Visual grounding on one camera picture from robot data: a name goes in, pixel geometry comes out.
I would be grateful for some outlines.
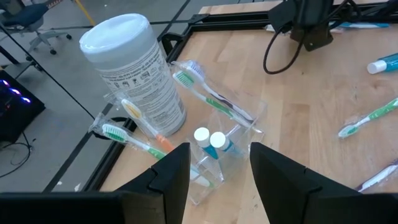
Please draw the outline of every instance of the gray floor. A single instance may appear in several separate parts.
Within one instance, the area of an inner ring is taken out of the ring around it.
[[[185,0],[82,0],[97,23],[131,12],[143,14],[150,21],[169,21],[184,2]],[[235,3],[237,0],[191,0],[178,19],[189,19],[202,6]],[[89,25],[84,14],[71,1],[63,1],[51,8],[46,13],[44,21],[43,29]],[[165,26],[153,26],[155,33],[159,35]],[[186,24],[174,24],[170,31],[181,33],[185,27]],[[103,95],[108,93],[109,89],[80,52],[78,40],[86,31],[86,29],[70,29],[67,32],[73,36],[72,40],[64,37],[51,40],[50,43],[58,52],[57,55],[50,55],[44,45],[40,45],[32,55],[92,115],[96,116],[106,105]],[[23,37],[13,35],[13,37],[27,49],[34,34],[26,34]],[[23,51],[9,38],[0,44],[16,59],[25,61]],[[0,56],[0,64],[6,63],[8,61]],[[35,150],[30,159],[18,171],[0,179],[0,192],[40,192],[68,158],[93,120],[46,74],[30,68],[18,80],[40,98],[47,109],[25,131],[30,141],[36,139],[32,143]],[[116,110],[111,110],[110,115],[126,116],[122,111]],[[109,141],[91,138],[54,190],[80,190],[109,144]],[[24,158],[25,153],[26,149],[19,146],[1,151],[0,175],[13,169],[15,166],[10,164],[10,161],[18,162]]]

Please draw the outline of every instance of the disinfecting wipes canister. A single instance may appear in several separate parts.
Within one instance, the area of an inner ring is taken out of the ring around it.
[[[81,37],[80,49],[109,88],[125,90],[161,133],[171,135],[184,123],[185,108],[144,16],[125,14],[98,24]]]

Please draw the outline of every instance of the white lid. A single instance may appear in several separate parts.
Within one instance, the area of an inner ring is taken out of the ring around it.
[[[376,74],[384,71],[386,68],[387,68],[387,63],[383,60],[378,60],[368,65],[368,72],[370,74]]]
[[[80,38],[80,49],[86,56],[107,52],[122,47],[148,27],[149,21],[143,15],[132,13],[116,16],[87,31]]]
[[[209,143],[210,132],[209,129],[207,128],[196,129],[196,131],[193,133],[193,137],[195,138],[200,147],[207,147],[210,145]]]
[[[227,144],[227,139],[225,137],[225,134],[222,132],[215,132],[210,136],[210,144],[216,148],[216,149],[221,149],[224,147],[224,145]]]

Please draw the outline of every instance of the purple led light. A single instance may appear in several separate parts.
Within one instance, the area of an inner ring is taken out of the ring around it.
[[[10,84],[8,84],[8,82],[7,81],[5,81],[5,80],[1,80],[6,86],[10,86]]]
[[[16,89],[10,88],[10,90],[13,91],[14,93],[17,93],[18,95],[21,94],[21,93],[20,93],[18,90],[16,90]]]
[[[22,100],[24,100],[27,103],[30,103],[30,99],[26,98],[26,97],[21,97]]]

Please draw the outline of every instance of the white toothbrush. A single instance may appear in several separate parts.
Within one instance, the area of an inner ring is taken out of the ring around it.
[[[163,157],[166,156],[166,153],[158,149],[155,149],[153,147],[150,147],[149,145],[139,141],[138,139],[131,137],[130,135],[128,135],[128,133],[125,130],[123,130],[120,127],[117,127],[112,124],[104,124],[102,125],[102,130],[103,130],[102,134],[104,136],[121,143],[126,143],[126,142],[133,143],[142,148],[143,150],[149,152],[156,159],[162,159]],[[213,187],[213,184],[209,180],[201,176],[199,171],[192,165],[190,168],[190,180],[205,187]]]
[[[218,94],[216,91],[211,89],[207,83],[205,82],[205,73],[203,70],[200,68],[200,65],[194,61],[194,60],[189,60],[187,62],[180,62],[180,63],[173,63],[176,66],[178,66],[181,69],[186,70],[186,75],[192,75],[193,79],[195,82],[200,83],[200,85],[212,96],[214,96],[217,100],[222,102],[224,105],[227,107],[231,108],[235,112],[239,113],[242,117],[244,117],[249,123],[253,123],[254,119],[248,114],[246,111],[244,111],[242,108],[238,107],[234,103],[230,102],[227,98],[224,96]]]
[[[232,118],[236,122],[238,122],[239,124],[243,125],[245,128],[252,128],[256,132],[262,133],[261,130],[258,130],[254,126],[251,126],[251,123],[246,121],[246,119],[244,119],[240,115],[236,114],[234,111],[231,111],[230,109],[228,109],[225,106],[219,104],[218,102],[212,100],[211,98],[205,97],[202,94],[198,93],[195,89],[193,89],[193,84],[194,84],[193,80],[191,78],[189,78],[187,76],[187,74],[185,74],[184,72],[179,71],[177,73],[174,73],[173,78],[181,86],[189,89],[197,98],[199,98],[203,102],[207,103],[208,105],[214,107],[218,111],[226,114],[227,116],[229,116],[230,118]]]
[[[158,130],[152,127],[148,123],[148,121],[143,117],[141,111],[136,107],[133,103],[131,103],[127,99],[122,100],[123,108],[127,111],[127,113],[134,119],[138,119],[143,125],[147,127],[147,129],[155,136],[156,140],[162,146],[164,150],[167,152],[171,152],[174,149],[173,144],[163,135],[161,135]]]

